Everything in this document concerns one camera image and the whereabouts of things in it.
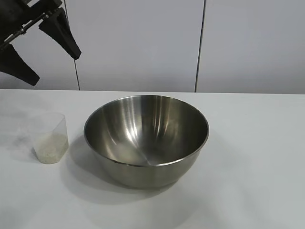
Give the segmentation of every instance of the table surface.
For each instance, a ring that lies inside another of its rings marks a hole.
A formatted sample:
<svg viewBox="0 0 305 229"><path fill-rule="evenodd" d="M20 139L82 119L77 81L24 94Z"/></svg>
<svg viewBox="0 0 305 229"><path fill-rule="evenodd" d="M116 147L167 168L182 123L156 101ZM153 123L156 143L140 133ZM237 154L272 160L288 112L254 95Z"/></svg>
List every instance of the table surface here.
<svg viewBox="0 0 305 229"><path fill-rule="evenodd" d="M149 93L197 107L210 136L177 183L143 191L113 185L82 135L95 109L135 94L0 90L0 228L305 228L305 95ZM67 121L70 148L53 165L24 129L45 112Z"/></svg>

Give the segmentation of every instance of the clear plastic cup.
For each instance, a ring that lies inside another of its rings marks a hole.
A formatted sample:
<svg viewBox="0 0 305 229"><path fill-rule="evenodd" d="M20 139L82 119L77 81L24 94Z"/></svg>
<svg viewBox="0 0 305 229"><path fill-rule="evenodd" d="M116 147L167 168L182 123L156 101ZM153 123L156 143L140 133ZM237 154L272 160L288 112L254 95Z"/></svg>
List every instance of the clear plastic cup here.
<svg viewBox="0 0 305 229"><path fill-rule="evenodd" d="M66 119L60 113L46 113L28 122L28 132L37 158L44 164L60 161L69 147Z"/></svg>

